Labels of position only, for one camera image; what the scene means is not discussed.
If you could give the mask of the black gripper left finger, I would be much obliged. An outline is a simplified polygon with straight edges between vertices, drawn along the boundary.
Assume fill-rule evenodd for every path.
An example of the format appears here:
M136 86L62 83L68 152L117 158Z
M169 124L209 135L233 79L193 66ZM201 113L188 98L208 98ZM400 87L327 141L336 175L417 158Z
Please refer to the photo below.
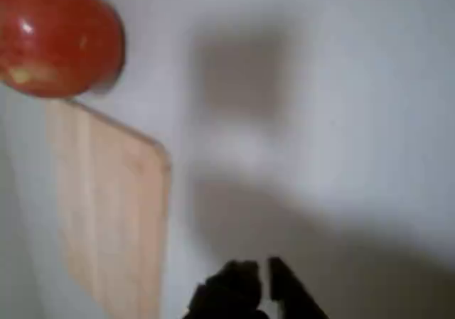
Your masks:
M187 319L266 318L259 309L262 283L259 264L253 260L230 260L217 273L198 284Z

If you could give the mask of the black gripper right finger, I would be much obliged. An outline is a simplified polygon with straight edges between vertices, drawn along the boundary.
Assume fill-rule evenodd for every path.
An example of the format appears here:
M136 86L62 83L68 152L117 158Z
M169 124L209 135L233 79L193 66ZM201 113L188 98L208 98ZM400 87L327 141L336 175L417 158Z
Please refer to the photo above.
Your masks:
M278 256L268 258L270 298L279 304L282 318L327 319L304 284Z

